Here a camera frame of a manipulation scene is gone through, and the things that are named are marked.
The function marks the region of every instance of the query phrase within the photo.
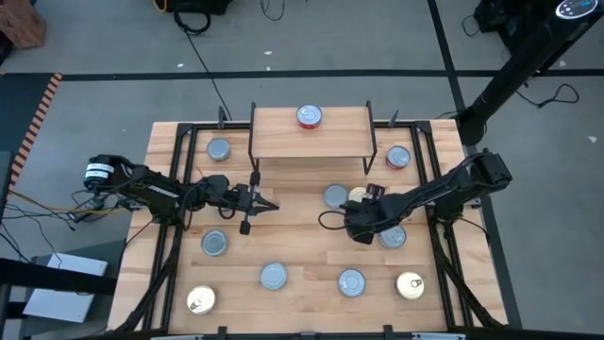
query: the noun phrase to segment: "silver can lid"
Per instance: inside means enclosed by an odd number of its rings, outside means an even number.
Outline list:
[[[331,209],[338,209],[348,200],[348,189],[340,184],[331,184],[324,191],[325,204]]]
[[[208,143],[208,156],[215,161],[223,161],[230,156],[230,143],[224,138],[214,138]]]
[[[407,166],[411,161],[411,153],[403,146],[393,146],[388,150],[388,161],[394,166]]]
[[[287,270],[282,263],[267,263],[260,272],[260,283],[266,289],[281,289],[287,281]]]
[[[385,230],[379,234],[379,241],[387,248],[396,249],[405,244],[407,232],[401,226]]]
[[[338,287],[347,297],[358,297],[365,291],[365,277],[357,269],[346,269],[340,274]]]
[[[201,248],[209,256],[219,256],[227,251],[228,238],[227,235],[218,229],[206,232],[201,239]]]
[[[321,122],[323,112],[316,105],[303,105],[297,112],[298,121],[305,125],[315,125]]]

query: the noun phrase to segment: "black pole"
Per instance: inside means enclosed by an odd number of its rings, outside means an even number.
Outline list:
[[[599,1],[565,0],[539,24],[474,104],[455,116],[464,145],[476,145],[480,142],[487,120],[568,40],[580,34],[584,27],[589,25],[591,16],[596,15],[594,12],[602,10]]]

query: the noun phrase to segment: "gold can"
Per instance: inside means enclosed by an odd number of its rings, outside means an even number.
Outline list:
[[[187,296],[187,307],[197,315],[204,315],[211,311],[216,303],[214,291],[205,285],[196,286]]]

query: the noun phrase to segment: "wooden shelf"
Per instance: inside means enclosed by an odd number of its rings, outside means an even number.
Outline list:
[[[323,120],[314,129],[299,126],[296,111],[254,109],[250,140],[254,159],[360,158],[374,154],[369,107],[321,108]]]

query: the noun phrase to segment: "wooden platform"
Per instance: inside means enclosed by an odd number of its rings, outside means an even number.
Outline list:
[[[145,163],[167,174],[177,123],[156,123],[153,127]],[[446,173],[463,159],[455,122],[432,121],[441,169]],[[407,129],[377,129],[378,152],[371,173],[362,172],[361,159],[287,159],[264,160],[262,195],[280,205],[278,212],[255,217],[249,236],[238,233],[242,214],[223,220],[207,208],[193,216],[191,229],[184,234],[170,333],[216,333],[219,326],[228,332],[382,332],[393,325],[396,332],[442,331],[445,319],[436,280],[434,259],[428,236],[426,215],[416,210],[402,225],[407,243],[396,250],[385,249],[378,241],[370,246],[350,240],[345,231],[329,231],[317,224],[317,216],[327,210],[323,190],[339,182],[348,188],[374,182],[389,192],[406,192],[419,185],[416,159],[400,171],[385,164],[385,153],[392,145],[412,150]],[[230,159],[211,161],[206,144],[213,137],[227,138],[232,145]],[[193,181],[203,176],[224,174],[231,184],[247,183],[251,164],[247,157],[248,131],[206,130],[197,138]],[[187,143],[181,153],[182,176]],[[422,142],[428,159],[425,141]],[[428,175],[431,175],[429,161]],[[481,224],[478,211],[466,211],[465,218]],[[129,234],[137,232],[149,220],[146,212],[136,213]],[[342,220],[334,218],[333,225]],[[220,229],[229,236],[228,252],[220,257],[206,256],[200,246],[204,232]],[[466,282],[478,299],[501,322],[505,313],[484,233],[463,221],[455,225],[461,263]],[[124,255],[109,318],[109,328],[119,326],[132,311],[148,286],[158,229],[146,229],[133,241]],[[166,246],[171,246],[169,238]],[[281,261],[288,269],[288,281],[279,291],[268,291],[259,284],[261,267]],[[361,297],[344,297],[337,278],[346,268],[359,269],[367,279]],[[415,301],[400,297],[394,289],[395,278],[403,271],[422,276],[426,292]],[[189,312],[186,297],[196,285],[206,284],[217,294],[214,310],[206,315]],[[461,321],[457,294],[452,288],[456,319]],[[163,294],[159,295],[159,308]]]
[[[366,107],[321,108],[323,120],[314,129],[300,128],[296,111],[297,108],[256,109],[254,158],[369,157],[373,154]]]

